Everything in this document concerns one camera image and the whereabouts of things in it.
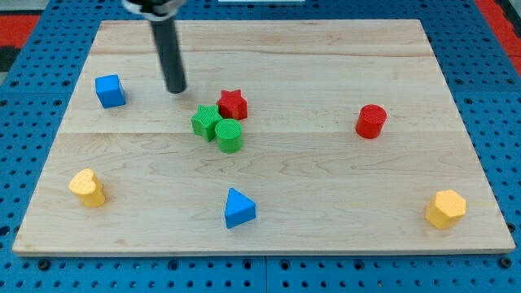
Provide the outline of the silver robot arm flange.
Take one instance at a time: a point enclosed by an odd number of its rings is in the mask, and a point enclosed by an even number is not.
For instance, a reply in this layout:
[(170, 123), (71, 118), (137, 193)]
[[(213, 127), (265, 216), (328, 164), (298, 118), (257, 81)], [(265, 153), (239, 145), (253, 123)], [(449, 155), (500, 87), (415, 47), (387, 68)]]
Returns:
[(187, 0), (122, 0), (127, 11), (150, 21), (162, 21), (174, 17)]

